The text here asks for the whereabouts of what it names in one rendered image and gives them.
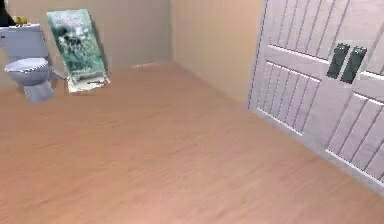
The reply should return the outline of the white panelled door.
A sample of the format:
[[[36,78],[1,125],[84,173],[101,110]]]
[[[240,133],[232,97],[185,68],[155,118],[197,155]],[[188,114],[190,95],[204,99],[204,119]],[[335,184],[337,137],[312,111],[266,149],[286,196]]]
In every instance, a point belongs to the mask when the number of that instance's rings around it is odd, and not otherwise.
[[[335,47],[349,25],[374,18],[384,18],[384,0],[264,0],[250,109],[304,144]]]
[[[347,27],[343,41],[367,49],[352,84],[320,82],[304,144],[384,196],[384,18],[362,19]]]

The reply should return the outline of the white toilet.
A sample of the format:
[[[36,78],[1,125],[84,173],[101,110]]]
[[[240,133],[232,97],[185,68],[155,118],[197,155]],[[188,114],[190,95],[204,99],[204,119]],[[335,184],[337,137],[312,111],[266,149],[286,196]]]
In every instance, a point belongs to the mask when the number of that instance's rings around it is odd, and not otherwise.
[[[0,27],[0,46],[9,63],[4,71],[21,88],[30,103],[53,97],[48,50],[39,24]]]

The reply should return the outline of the black object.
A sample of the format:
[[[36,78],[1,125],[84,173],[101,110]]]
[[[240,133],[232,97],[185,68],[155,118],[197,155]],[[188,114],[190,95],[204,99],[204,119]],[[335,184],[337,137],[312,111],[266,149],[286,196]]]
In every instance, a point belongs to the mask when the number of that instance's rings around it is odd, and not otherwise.
[[[5,0],[0,0],[0,27],[9,27],[15,25],[15,21],[6,9]]]

